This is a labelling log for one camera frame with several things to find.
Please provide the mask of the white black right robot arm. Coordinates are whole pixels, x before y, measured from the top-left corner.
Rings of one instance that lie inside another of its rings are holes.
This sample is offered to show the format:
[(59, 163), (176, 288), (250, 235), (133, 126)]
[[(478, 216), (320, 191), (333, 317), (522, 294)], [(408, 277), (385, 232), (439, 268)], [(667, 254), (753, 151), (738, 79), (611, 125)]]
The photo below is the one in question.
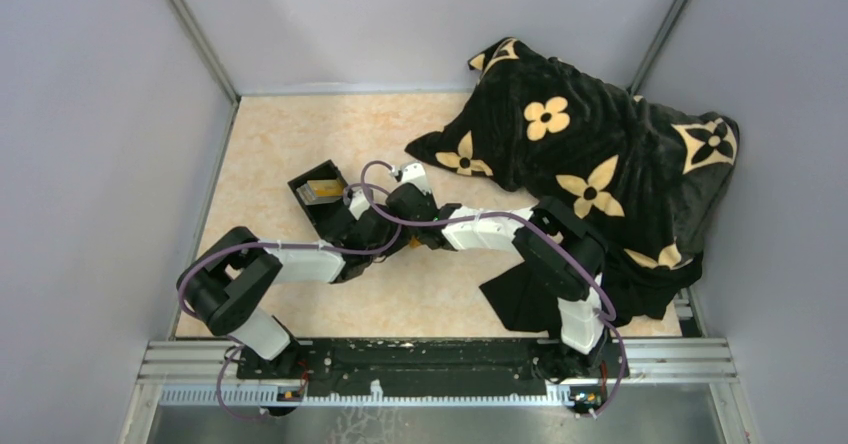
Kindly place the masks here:
[(608, 246), (561, 201), (544, 197), (514, 211), (438, 206), (431, 193), (403, 184), (386, 199), (388, 211), (411, 222), (412, 234), (433, 250), (496, 250), (521, 263), (480, 290), (505, 329), (545, 332), (569, 372), (590, 375), (602, 362), (609, 310), (601, 291)]

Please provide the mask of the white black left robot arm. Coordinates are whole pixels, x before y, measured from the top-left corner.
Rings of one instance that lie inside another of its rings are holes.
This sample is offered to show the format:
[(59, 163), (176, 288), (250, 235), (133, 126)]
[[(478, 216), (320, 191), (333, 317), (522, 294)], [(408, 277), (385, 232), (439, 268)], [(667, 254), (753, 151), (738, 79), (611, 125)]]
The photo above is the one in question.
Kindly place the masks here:
[(299, 343), (276, 317), (260, 308), (270, 287), (344, 283), (409, 241), (408, 230), (373, 209), (351, 218), (335, 241), (262, 241), (249, 228), (237, 226), (180, 275), (176, 284), (180, 307), (212, 335), (241, 345), (273, 376), (285, 378), (298, 368)]

